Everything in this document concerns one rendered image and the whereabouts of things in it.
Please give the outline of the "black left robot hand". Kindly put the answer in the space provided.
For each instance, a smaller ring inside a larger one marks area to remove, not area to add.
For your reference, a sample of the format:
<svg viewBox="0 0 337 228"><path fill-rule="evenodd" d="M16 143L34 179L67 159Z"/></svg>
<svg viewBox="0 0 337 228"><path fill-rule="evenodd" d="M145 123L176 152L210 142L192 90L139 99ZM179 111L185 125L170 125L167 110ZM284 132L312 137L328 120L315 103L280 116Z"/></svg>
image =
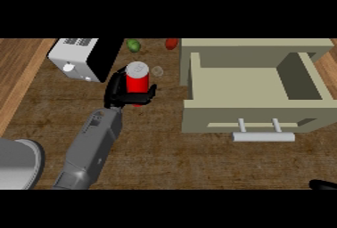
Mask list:
<svg viewBox="0 0 337 228"><path fill-rule="evenodd" d="M157 85L152 85L147 93L127 91L127 68L121 68L111 76L104 95L104 107L123 108L127 104L147 105L155 96Z"/></svg>

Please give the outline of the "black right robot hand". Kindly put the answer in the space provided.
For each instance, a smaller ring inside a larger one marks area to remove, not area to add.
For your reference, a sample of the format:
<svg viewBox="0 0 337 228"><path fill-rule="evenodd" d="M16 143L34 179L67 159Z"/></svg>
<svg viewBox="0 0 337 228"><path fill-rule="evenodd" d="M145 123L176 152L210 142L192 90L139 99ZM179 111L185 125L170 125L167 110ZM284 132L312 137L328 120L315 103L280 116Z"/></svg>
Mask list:
<svg viewBox="0 0 337 228"><path fill-rule="evenodd" d="M311 180L309 188L312 190L337 190L337 183L331 183L322 180Z"/></svg>

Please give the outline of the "red can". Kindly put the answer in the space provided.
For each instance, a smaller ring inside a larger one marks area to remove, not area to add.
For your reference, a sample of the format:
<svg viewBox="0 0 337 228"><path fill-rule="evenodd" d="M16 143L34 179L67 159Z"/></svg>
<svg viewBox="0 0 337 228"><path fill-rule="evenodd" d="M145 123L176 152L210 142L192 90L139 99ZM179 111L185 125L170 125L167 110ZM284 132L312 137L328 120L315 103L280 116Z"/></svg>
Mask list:
<svg viewBox="0 0 337 228"><path fill-rule="evenodd" d="M144 94L149 90L149 66L142 61L133 61L126 66L126 91Z"/></svg>

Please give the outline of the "beige open drawer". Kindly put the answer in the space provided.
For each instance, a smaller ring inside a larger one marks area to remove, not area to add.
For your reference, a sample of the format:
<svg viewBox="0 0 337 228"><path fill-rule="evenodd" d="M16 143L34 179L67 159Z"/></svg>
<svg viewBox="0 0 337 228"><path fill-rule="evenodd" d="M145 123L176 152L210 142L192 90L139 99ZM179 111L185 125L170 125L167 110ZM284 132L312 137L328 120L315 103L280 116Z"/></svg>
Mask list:
<svg viewBox="0 0 337 228"><path fill-rule="evenodd" d="M337 122L331 98L306 53L288 53L274 68L204 68L189 57L188 99L182 131L231 133L240 123L253 132L308 133Z"/></svg>

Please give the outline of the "white and black appliance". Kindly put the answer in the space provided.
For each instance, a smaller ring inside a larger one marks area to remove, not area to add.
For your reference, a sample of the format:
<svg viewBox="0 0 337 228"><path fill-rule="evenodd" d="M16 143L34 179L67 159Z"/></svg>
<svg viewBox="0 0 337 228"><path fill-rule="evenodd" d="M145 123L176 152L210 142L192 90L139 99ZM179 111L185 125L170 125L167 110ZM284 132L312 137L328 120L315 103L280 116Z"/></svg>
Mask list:
<svg viewBox="0 0 337 228"><path fill-rule="evenodd" d="M104 83L124 39L59 38L47 58L67 77Z"/></svg>

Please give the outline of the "green vegetable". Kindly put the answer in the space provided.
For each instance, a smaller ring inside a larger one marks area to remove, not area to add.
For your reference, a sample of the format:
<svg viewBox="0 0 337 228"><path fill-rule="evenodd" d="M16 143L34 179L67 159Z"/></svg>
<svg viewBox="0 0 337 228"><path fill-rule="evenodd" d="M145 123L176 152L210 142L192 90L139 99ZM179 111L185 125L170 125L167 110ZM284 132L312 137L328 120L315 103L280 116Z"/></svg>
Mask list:
<svg viewBox="0 0 337 228"><path fill-rule="evenodd" d="M126 46L127 46L127 49L132 53L136 53L141 49L141 43L138 41L138 39L129 39L126 41Z"/></svg>

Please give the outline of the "red vegetable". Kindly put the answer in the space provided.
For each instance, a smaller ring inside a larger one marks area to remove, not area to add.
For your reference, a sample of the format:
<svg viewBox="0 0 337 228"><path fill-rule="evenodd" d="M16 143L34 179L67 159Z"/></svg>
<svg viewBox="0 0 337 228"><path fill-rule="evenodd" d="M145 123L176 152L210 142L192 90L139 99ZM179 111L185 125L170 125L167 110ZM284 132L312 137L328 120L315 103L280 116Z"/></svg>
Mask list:
<svg viewBox="0 0 337 228"><path fill-rule="evenodd" d="M178 43L179 43L179 39L178 38L167 38L166 39L166 43L164 43L166 49L167 50L173 50L176 48L176 46L178 46Z"/></svg>

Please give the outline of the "grey round pot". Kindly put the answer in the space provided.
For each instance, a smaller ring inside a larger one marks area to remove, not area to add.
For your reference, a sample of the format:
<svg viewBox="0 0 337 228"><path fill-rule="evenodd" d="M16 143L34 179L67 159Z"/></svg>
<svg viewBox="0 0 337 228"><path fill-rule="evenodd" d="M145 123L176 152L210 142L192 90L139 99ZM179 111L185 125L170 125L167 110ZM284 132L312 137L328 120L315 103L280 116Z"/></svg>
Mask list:
<svg viewBox="0 0 337 228"><path fill-rule="evenodd" d="M28 139L0 138L0 190L31 190L45 168L45 150Z"/></svg>

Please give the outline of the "beige cabinet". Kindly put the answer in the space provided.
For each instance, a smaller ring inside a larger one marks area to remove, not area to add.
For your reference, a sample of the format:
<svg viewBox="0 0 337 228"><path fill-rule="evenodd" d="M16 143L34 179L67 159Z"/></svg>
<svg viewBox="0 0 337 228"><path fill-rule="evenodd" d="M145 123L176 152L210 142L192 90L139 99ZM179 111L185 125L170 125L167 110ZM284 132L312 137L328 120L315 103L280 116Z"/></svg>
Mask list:
<svg viewBox="0 0 337 228"><path fill-rule="evenodd" d="M331 48L328 38L182 38L181 85L186 85L192 53L200 54L203 68L274 68L288 53L308 53L317 61Z"/></svg>

